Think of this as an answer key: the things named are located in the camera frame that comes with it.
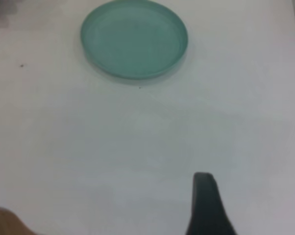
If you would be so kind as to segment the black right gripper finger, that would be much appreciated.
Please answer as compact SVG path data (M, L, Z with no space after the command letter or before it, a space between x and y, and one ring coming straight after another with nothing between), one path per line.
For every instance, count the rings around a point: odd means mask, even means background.
M217 182L210 173L194 174L191 218L186 234L236 234L224 209Z

